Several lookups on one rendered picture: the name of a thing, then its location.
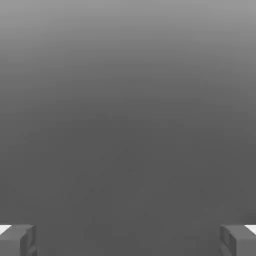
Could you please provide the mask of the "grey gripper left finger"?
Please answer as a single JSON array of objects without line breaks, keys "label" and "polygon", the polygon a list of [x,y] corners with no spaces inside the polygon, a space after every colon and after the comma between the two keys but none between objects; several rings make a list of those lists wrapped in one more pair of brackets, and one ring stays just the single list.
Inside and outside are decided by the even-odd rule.
[{"label": "grey gripper left finger", "polygon": [[37,226],[0,224],[0,256],[38,256]]}]

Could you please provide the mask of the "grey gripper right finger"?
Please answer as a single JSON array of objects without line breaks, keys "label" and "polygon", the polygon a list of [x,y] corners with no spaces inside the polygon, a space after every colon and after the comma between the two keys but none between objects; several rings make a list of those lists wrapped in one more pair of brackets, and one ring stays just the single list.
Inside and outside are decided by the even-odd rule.
[{"label": "grey gripper right finger", "polygon": [[221,225],[220,256],[256,256],[256,224]]}]

